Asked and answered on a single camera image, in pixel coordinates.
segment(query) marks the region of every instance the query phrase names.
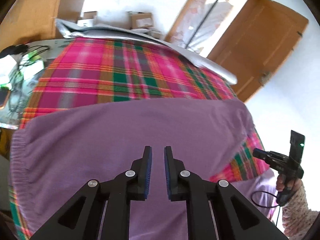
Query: human hand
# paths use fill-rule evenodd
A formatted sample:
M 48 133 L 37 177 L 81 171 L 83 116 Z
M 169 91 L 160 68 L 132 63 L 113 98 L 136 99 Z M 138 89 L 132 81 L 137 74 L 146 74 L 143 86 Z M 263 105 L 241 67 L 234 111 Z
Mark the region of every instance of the human hand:
M 281 192 L 284 190 L 284 181 L 285 181 L 285 176 L 283 174 L 279 174 L 278 178 L 277 178 L 277 183 L 276 183 L 276 190 Z M 296 192 L 299 190 L 299 188 L 301 188 L 302 186 L 302 180 L 301 179 L 293 179 L 291 180 L 287 187 L 288 188 L 292 188 L 293 187 L 293 191 Z

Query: metal rod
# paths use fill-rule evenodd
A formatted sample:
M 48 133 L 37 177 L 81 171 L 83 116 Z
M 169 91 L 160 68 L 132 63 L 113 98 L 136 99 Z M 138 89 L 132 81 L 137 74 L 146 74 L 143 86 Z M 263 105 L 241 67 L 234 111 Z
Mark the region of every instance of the metal rod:
M 193 35 L 191 36 L 191 38 L 189 39 L 188 43 L 185 45 L 185 49 L 189 46 L 189 44 L 191 43 L 192 39 L 196 36 L 196 33 L 198 32 L 198 30 L 201 28 L 201 26 L 203 25 L 204 21 L 207 19 L 207 17 L 209 16 L 209 14 L 211 13 L 211 11 L 213 10 L 213 8 L 216 6 L 218 0 L 216 0 L 213 5 L 211 5 L 210 9 L 207 11 L 207 13 L 205 14 L 205 16 L 203 17 L 202 21 L 200 22 L 200 24 L 198 25 L 198 27 L 196 28 L 196 30 L 193 32 Z
M 209 207 L 210 207 L 211 216 L 212 216 L 212 220 L 213 220 L 214 231 L 216 232 L 217 240 L 219 240 L 219 234 L 218 234 L 218 229 L 217 229 L 217 223 L 216 223 L 216 219 L 215 219 L 215 217 L 214 217 L 214 213 L 213 213 L 213 209 L 212 209 L 212 205 L 211 205 L 211 201 L 210 201 L 210 200 L 209 200 Z

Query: cardboard box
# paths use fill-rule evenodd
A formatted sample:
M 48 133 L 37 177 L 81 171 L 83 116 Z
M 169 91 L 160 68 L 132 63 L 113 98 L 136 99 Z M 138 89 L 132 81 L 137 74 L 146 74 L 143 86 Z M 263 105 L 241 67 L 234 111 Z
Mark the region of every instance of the cardboard box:
M 162 39 L 162 33 L 156 29 L 151 29 L 149 35 L 157 40 Z
M 130 13 L 131 14 L 131 28 L 151 28 L 153 27 L 152 13 Z
M 85 12 L 83 17 L 79 18 L 77 25 L 80 27 L 93 27 L 97 23 L 98 12 Z

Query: metal screw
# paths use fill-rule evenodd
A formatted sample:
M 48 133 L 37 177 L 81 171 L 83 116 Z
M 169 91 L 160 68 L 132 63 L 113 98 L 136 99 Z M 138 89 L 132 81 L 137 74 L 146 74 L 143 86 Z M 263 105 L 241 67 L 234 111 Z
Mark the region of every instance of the metal screw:
M 88 186 L 89 187 L 95 187 L 95 186 L 97 186 L 98 185 L 98 182 L 96 181 L 96 180 L 90 180 L 89 182 L 88 182 Z
M 182 177 L 189 177 L 189 176 L 190 176 L 190 171 L 181 171 L 181 172 L 180 172 L 180 175 L 181 175 Z
M 125 173 L 125 175 L 126 175 L 127 177 L 133 177 L 134 175 L 136 175 L 136 173 L 135 173 L 134 171 L 127 171 L 127 172 Z
M 225 179 L 222 179 L 222 180 L 219 181 L 219 185 L 221 187 L 228 187 L 229 182 L 227 182 Z

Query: purple blanket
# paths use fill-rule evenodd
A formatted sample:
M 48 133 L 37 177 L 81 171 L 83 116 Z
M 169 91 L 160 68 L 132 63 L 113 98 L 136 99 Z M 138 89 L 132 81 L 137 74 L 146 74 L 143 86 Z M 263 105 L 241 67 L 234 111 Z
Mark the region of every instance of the purple blanket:
M 187 239 L 186 208 L 170 202 L 164 171 L 164 147 L 203 179 L 220 172 L 254 129 L 238 99 L 161 98 L 83 106 L 36 117 L 12 140 L 11 177 L 21 212 L 35 232 L 85 182 L 113 179 L 152 147 L 150 192 L 132 202 L 130 239 Z M 234 185 L 275 193 L 262 176 Z M 270 205 L 272 199 L 256 199 Z

